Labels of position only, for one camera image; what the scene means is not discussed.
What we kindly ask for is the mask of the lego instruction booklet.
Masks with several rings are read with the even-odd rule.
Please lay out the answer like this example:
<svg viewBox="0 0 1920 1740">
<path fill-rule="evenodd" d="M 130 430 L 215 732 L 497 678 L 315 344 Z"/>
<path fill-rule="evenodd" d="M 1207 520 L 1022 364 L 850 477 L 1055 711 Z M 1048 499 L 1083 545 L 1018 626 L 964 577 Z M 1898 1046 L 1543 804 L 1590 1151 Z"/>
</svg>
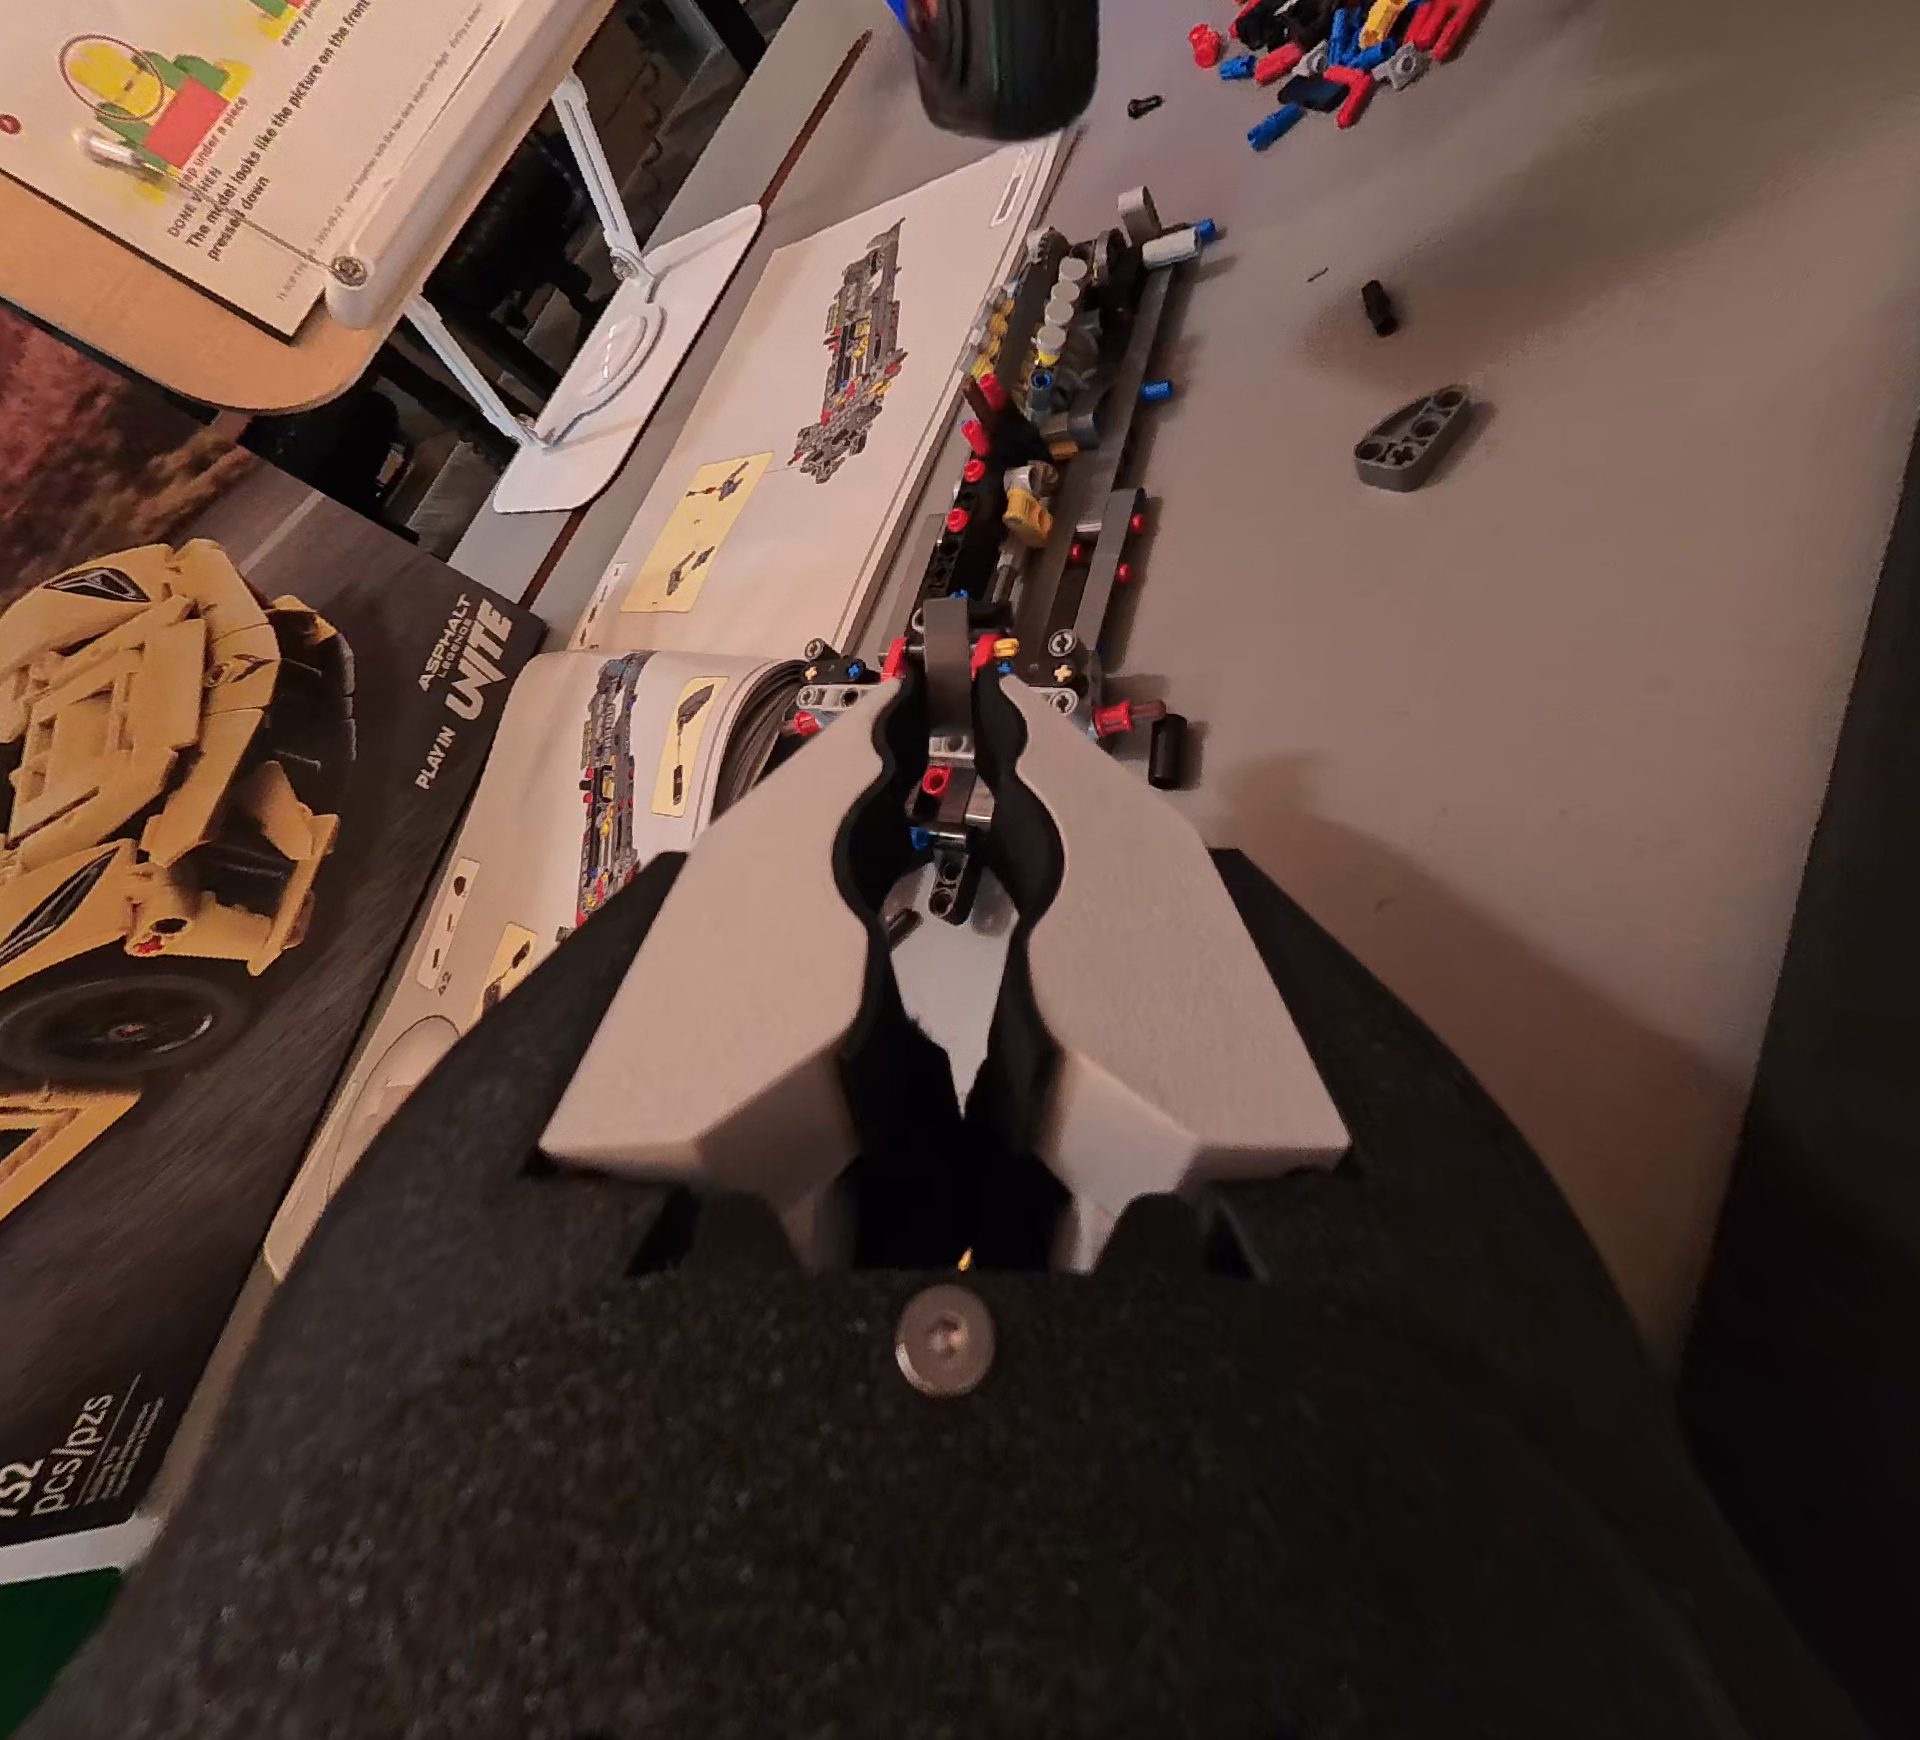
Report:
<svg viewBox="0 0 1920 1740">
<path fill-rule="evenodd" d="M 1002 149 L 771 254 L 569 646 L 510 692 L 403 978 L 266 1233 L 277 1284 L 444 1052 L 756 787 L 803 650 L 858 646 L 1071 147 Z"/>
</svg>

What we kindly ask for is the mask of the instruction sheet on white stand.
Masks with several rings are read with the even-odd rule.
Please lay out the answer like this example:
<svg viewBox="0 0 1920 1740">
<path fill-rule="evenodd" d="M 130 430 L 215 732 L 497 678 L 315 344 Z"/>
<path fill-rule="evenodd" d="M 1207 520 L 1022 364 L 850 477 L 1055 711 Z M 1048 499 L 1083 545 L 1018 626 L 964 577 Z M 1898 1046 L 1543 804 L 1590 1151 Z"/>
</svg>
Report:
<svg viewBox="0 0 1920 1740">
<path fill-rule="evenodd" d="M 559 74 L 573 73 L 582 51 L 614 0 L 589 0 L 563 34 L 528 97 L 511 102 L 506 134 L 487 147 L 477 190 L 452 199 L 454 231 L 431 249 L 434 273 L 515 149 L 550 107 Z M 371 365 L 403 319 L 385 314 L 369 330 L 348 330 L 322 307 L 301 333 L 281 344 L 216 307 L 182 282 L 95 235 L 34 194 L 4 197 L 4 300 L 48 330 L 159 386 L 216 410 L 313 410 L 341 396 Z"/>
</svg>

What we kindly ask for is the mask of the grey lego car chassis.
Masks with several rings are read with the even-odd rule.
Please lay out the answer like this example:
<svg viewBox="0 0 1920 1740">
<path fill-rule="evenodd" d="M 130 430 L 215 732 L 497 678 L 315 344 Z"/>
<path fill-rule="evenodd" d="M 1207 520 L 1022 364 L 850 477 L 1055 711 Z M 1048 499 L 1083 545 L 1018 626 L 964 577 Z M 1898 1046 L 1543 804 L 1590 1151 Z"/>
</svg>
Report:
<svg viewBox="0 0 1920 1740">
<path fill-rule="evenodd" d="M 1098 746 L 1148 763 L 1166 703 L 1107 692 L 1109 623 L 1151 531 L 1128 447 L 1138 412 L 1171 398 L 1155 356 L 1176 273 L 1215 237 L 1212 219 L 1164 221 L 1145 185 L 1117 197 L 1103 232 L 1028 237 L 978 323 L 949 440 L 964 465 L 907 554 L 883 659 L 809 644 L 777 758 L 880 679 L 915 669 L 927 614 L 951 605 L 935 634 L 960 641 L 971 678 L 1017 678 Z"/>
</svg>

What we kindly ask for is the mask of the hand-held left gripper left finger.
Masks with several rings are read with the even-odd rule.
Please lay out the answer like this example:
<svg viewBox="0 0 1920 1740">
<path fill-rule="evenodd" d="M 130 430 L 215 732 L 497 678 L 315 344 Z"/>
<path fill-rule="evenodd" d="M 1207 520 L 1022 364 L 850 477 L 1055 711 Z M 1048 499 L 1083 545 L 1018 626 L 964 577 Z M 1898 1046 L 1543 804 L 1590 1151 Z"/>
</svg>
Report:
<svg viewBox="0 0 1920 1740">
<path fill-rule="evenodd" d="M 883 924 L 915 865 L 905 801 L 923 751 L 920 685 L 883 679 L 708 829 L 542 1133 L 546 1157 L 748 1195 L 813 1264 L 960 1261 L 963 1107 Z"/>
</svg>

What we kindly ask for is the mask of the white folding stand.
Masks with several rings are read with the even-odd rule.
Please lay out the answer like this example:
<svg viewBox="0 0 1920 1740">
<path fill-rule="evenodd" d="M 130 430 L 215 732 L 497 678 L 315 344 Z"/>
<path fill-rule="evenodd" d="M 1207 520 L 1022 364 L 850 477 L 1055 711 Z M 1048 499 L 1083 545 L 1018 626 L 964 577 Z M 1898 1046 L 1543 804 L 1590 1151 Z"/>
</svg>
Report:
<svg viewBox="0 0 1920 1740">
<path fill-rule="evenodd" d="M 452 231 L 452 199 L 477 190 L 487 147 L 508 126 L 563 34 L 589 0 L 484 0 L 479 33 L 457 34 L 450 93 L 399 164 L 375 181 L 339 245 L 324 257 L 326 311 L 348 330 L 403 314 L 514 446 L 494 491 L 502 516 L 569 513 L 600 497 L 708 326 L 721 291 L 756 242 L 762 209 L 750 204 L 643 251 L 575 73 L 559 74 L 551 110 L 602 222 L 616 285 L 610 306 L 535 421 L 515 415 L 424 298 L 431 249 Z"/>
</svg>

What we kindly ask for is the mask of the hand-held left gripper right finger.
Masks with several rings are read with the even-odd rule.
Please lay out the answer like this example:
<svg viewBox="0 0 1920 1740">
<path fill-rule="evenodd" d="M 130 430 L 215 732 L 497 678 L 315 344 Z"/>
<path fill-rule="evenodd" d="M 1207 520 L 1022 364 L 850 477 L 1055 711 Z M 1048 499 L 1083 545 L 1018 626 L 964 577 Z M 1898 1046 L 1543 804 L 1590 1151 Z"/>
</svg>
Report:
<svg viewBox="0 0 1920 1740">
<path fill-rule="evenodd" d="M 977 1258 L 1090 1273 L 1140 1201 L 1333 1172 L 1352 1134 L 1192 823 L 1021 679 L 972 699 L 1017 912 L 966 1101 Z"/>
</svg>

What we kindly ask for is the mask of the lego set box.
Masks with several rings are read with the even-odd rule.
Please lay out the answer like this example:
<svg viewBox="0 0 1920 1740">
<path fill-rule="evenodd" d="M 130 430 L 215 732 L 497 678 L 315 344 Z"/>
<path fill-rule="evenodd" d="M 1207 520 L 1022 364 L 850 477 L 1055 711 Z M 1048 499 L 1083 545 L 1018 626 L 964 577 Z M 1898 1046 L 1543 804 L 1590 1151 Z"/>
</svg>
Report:
<svg viewBox="0 0 1920 1740">
<path fill-rule="evenodd" d="M 4 310 L 4 1585 L 128 1565 L 543 626 L 393 521 L 382 391 L 248 425 Z"/>
</svg>

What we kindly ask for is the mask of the dark grey lego cam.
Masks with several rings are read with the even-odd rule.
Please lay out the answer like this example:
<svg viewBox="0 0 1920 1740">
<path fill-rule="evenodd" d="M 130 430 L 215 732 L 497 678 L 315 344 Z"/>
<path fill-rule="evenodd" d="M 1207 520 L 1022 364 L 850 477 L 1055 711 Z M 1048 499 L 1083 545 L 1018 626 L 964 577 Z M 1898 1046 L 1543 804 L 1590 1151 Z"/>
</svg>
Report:
<svg viewBox="0 0 1920 1740">
<path fill-rule="evenodd" d="M 1471 430 L 1475 402 L 1467 387 L 1449 386 L 1397 410 L 1356 442 L 1356 479 L 1391 493 L 1422 487 Z"/>
</svg>

